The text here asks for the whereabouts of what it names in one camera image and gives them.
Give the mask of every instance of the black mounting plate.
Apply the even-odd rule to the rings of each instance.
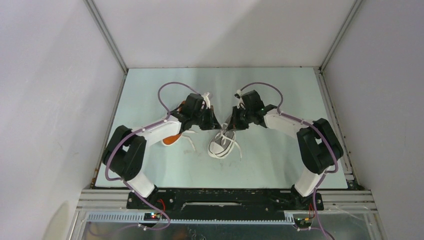
[[[133,192],[128,194],[127,209],[148,210]],[[260,221],[285,219],[285,211],[308,211],[312,198],[293,202],[287,189],[193,189],[159,188],[148,200],[174,220]],[[316,207],[323,210],[322,197],[316,194]]]

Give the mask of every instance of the metal corner post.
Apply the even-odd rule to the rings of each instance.
[[[352,164],[352,160],[349,154],[350,152],[346,144],[345,135],[343,134],[342,127],[340,126],[339,119],[337,117],[336,107],[334,106],[334,103],[332,101],[330,91],[327,86],[324,75],[320,67],[314,67],[314,71],[315,71],[316,80],[318,82],[319,90],[321,91],[322,100],[324,101],[325,110],[329,117],[328,120],[330,121],[332,127],[334,128],[334,132],[337,138],[339,139],[344,150],[344,155],[341,159],[343,160],[342,166],[343,166],[343,171],[344,171],[346,180],[347,181],[356,180],[356,182],[360,184],[359,179],[355,175],[355,167]]]
[[[95,24],[98,26],[101,35],[104,37],[106,44],[109,46],[110,51],[112,52],[119,66],[121,67],[123,73],[126,75],[128,73],[128,67],[125,64],[125,61],[122,58],[122,55],[119,52],[118,47],[114,39],[112,38],[112,35],[109,32],[108,27],[106,26],[105,21],[103,20],[102,15],[100,14],[99,9],[97,8],[94,0],[84,0],[84,2],[93,17]]]
[[[330,49],[328,50],[327,54],[324,57],[324,60],[322,60],[320,70],[324,72],[327,65],[330,62],[330,59],[332,58],[334,52],[336,51],[337,47],[340,44],[340,41],[342,40],[343,36],[346,34],[348,28],[350,27],[352,21],[354,20],[355,16],[359,12],[360,7],[362,6],[362,3],[365,0],[355,0],[352,7],[350,8],[349,13],[347,14],[346,18],[344,19],[343,24],[341,25],[340,30],[338,31],[334,41],[332,42]]]

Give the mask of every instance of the white sneaker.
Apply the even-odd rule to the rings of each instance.
[[[236,131],[227,130],[228,123],[222,124],[222,129],[210,140],[207,148],[207,153],[212,158],[224,159],[234,148],[237,146],[240,152],[240,159],[242,158],[242,149],[236,142]]]

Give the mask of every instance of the shoelace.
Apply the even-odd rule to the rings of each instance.
[[[224,134],[224,129],[226,129],[227,128],[227,126],[228,126],[228,124],[227,123],[223,123],[222,125],[221,125],[221,130],[219,130],[219,132],[215,135],[215,138],[217,138],[217,137],[221,137],[222,139],[223,139],[223,141],[221,142],[221,144],[222,145],[224,145],[225,143],[226,143],[226,141],[228,140],[228,141],[230,141],[231,143],[233,143],[237,148],[238,148],[238,152],[240,153],[240,161],[242,160],[242,157],[243,157],[243,154],[242,154],[242,148],[240,147],[240,145],[236,142],[236,140],[233,140],[233,139],[231,139],[231,138],[229,138],[229,137],[227,137],[227,136],[225,136],[225,134]],[[222,156],[217,156],[215,153],[213,153],[213,152],[210,152],[209,151],[209,153],[211,154],[211,155],[213,155],[213,157],[214,158],[217,158],[217,159],[224,159],[226,156],[224,156],[224,157],[222,157]]]
[[[184,136],[184,134],[197,134],[197,132],[193,130],[185,130],[180,136],[180,138],[187,139],[193,147],[194,151],[196,152],[195,144],[193,143],[192,139],[189,136]]]

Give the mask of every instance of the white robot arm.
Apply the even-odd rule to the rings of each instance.
[[[188,95],[185,102],[171,111],[167,119],[161,119],[146,129],[139,129],[137,134],[128,138],[123,145],[119,146],[110,160],[119,142],[133,132],[124,125],[119,126],[103,152],[102,161],[106,169],[111,169],[134,191],[147,198],[155,191],[156,186],[141,171],[146,148],[163,139],[178,135],[193,125],[198,125],[201,130],[221,129],[207,93]]]
[[[297,139],[304,167],[291,191],[299,194],[301,198],[310,196],[324,172],[335,164],[327,146],[323,142],[317,142],[320,136],[310,125],[324,136],[336,159],[343,156],[342,146],[330,123],[323,118],[317,121],[297,121],[295,119],[298,118],[280,113],[274,105],[265,106],[255,90],[241,96],[236,94],[236,97],[240,98],[240,102],[232,109],[229,129],[245,130],[249,128],[250,123],[255,123]]]
[[[317,121],[295,121],[281,115],[276,106],[264,106],[259,94],[254,90],[239,97],[242,99],[240,101],[242,106],[239,104],[233,107],[228,128],[241,131],[248,129],[250,123],[255,123],[264,128],[281,131],[297,139],[304,168],[291,191],[300,199],[310,197],[322,174],[334,165],[334,161],[327,147],[323,143],[317,143],[316,139],[319,139],[319,136],[303,122],[319,129],[338,159],[343,155],[343,150],[329,122],[322,118]],[[108,162],[118,143],[132,132],[132,129],[123,125],[119,126],[103,153],[103,163],[109,164],[110,169],[126,181],[134,191],[147,198],[157,188],[141,171],[145,149],[167,137],[190,129],[192,125],[198,125],[201,130],[220,129],[221,127],[209,100],[193,93],[187,97],[184,104],[170,113],[167,120],[158,121],[155,126],[131,136],[123,144],[129,147],[128,150],[123,150],[121,146],[113,159]]]

